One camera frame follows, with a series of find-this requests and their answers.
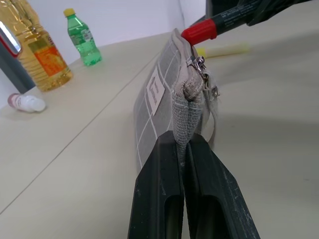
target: green soda bottle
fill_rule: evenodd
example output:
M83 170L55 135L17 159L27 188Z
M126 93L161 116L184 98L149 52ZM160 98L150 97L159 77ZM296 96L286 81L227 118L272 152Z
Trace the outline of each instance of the green soda bottle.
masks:
M91 66L101 61L101 53L95 45L87 24L76 17L73 8L67 8L63 13L68 19L69 36L76 49L80 52L84 65Z

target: yellow bottle cap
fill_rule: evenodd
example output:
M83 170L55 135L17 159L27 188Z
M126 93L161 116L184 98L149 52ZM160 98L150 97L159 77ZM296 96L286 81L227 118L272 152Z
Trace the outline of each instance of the yellow bottle cap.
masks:
M75 11L73 8L67 8L66 10L63 11L63 13L65 16L70 16L70 15L75 14Z

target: small white bottle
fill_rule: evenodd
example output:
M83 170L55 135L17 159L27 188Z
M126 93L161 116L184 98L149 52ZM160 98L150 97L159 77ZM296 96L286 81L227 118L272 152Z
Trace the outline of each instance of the small white bottle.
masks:
M8 98L8 104L17 110L25 112L41 112L45 109L45 102L35 96L12 94Z

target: orange label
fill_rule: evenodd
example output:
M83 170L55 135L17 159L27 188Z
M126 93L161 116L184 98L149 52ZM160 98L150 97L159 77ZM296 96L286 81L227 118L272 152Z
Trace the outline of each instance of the orange label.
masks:
M34 53L48 76L64 70L67 66L55 46L46 46Z

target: cooking oil bottle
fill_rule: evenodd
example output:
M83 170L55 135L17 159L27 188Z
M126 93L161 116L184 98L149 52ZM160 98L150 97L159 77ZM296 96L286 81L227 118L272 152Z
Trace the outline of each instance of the cooking oil bottle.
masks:
M0 21L21 44L18 60L41 91L62 86L72 72L26 0L1 0Z

